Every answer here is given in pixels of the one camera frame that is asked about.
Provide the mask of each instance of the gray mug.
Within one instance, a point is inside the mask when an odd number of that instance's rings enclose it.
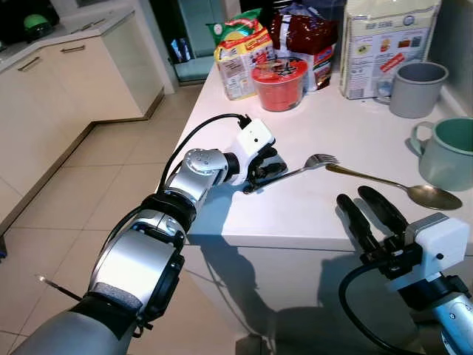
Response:
[[[432,130],[425,148],[417,135],[420,126]],[[451,191],[473,187],[473,118],[420,122],[412,129],[410,143],[421,157],[420,174],[432,185]]]
[[[395,74],[391,98],[381,95],[378,87],[378,100],[389,104],[389,110],[397,116],[425,117],[434,109],[442,84],[448,76],[449,71],[440,64],[405,64]]]

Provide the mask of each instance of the doorway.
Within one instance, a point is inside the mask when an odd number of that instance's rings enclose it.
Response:
[[[215,43],[205,24],[224,22],[221,0],[150,1],[181,84],[204,81],[214,63]]]

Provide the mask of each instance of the white countertop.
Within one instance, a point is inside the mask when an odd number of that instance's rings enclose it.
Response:
[[[101,36],[133,12],[132,7],[126,7],[101,14],[62,18],[61,22],[54,26],[54,32],[50,35],[29,44],[27,42],[11,44],[6,50],[1,51],[0,72],[42,47]],[[91,24],[89,28],[79,30],[88,24]]]
[[[261,108],[256,96],[229,101],[214,66],[183,136],[214,115],[247,113],[251,118],[262,119],[271,130],[276,137],[274,147],[289,171],[303,166],[314,153],[327,153],[335,155],[340,165],[348,169],[407,186],[426,183],[418,172],[418,157],[409,150],[405,140],[418,122],[437,121],[454,114],[442,109],[447,107],[442,104],[443,99],[426,118],[399,118],[373,99],[343,98],[338,80],[336,73],[329,87],[309,93],[297,108],[275,113]],[[213,122],[197,133],[184,150],[226,151],[238,133],[236,119]],[[213,189],[191,228],[189,240],[198,245],[200,238],[221,234],[233,246],[352,251],[354,247],[337,215],[336,197],[345,193],[352,199],[359,198],[356,189],[361,185],[378,190],[409,222],[435,213],[414,204],[398,188],[320,168],[281,180],[252,195],[244,195],[241,186]],[[463,207],[443,213],[473,225],[473,189],[454,194],[463,201]],[[374,226],[372,232],[379,240],[384,236]],[[473,235],[467,254],[473,254]]]

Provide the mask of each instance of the mug handle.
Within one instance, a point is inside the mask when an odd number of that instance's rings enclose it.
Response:
[[[414,126],[414,128],[412,128],[412,131],[411,131],[411,139],[410,139],[410,143],[411,143],[411,147],[419,154],[419,155],[422,155],[423,154],[423,147],[421,145],[421,141],[419,140],[418,136],[417,136],[417,131],[419,129],[420,126],[423,126],[423,127],[427,127],[427,128],[430,128],[430,129],[433,129],[434,128],[434,124],[432,122],[420,122],[419,124],[416,124]]]

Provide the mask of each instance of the beige floor tile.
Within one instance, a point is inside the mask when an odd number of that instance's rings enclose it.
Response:
[[[0,265],[0,330],[20,332],[46,288],[34,275],[54,275],[78,234],[17,228],[5,234],[8,257]]]
[[[163,317],[133,339],[128,354],[232,355],[234,334],[185,271]]]
[[[83,296],[89,285],[90,274],[98,252],[107,234],[106,231],[82,231],[52,280],[75,294]],[[21,334],[31,335],[49,318],[76,303],[72,298],[48,287],[21,329]]]
[[[85,229],[111,230],[159,183],[164,164],[124,166],[85,225]]]
[[[0,331],[0,355],[8,355],[8,351],[16,340],[15,334]]]
[[[87,135],[64,166],[121,165],[147,125],[145,121],[100,124]]]
[[[60,168],[14,222],[14,226],[82,229],[120,166]]]
[[[13,343],[13,346],[12,346],[12,348],[11,348],[11,352],[13,352],[18,346],[20,346],[20,344],[21,344],[22,342],[24,342],[24,341],[26,340],[26,338],[27,338],[27,337],[23,337],[22,335],[18,335],[18,336],[16,337],[15,342]]]
[[[21,195],[0,178],[0,220],[3,220],[20,200]]]
[[[200,89],[186,87],[166,96],[125,164],[165,163],[179,140],[199,92]]]

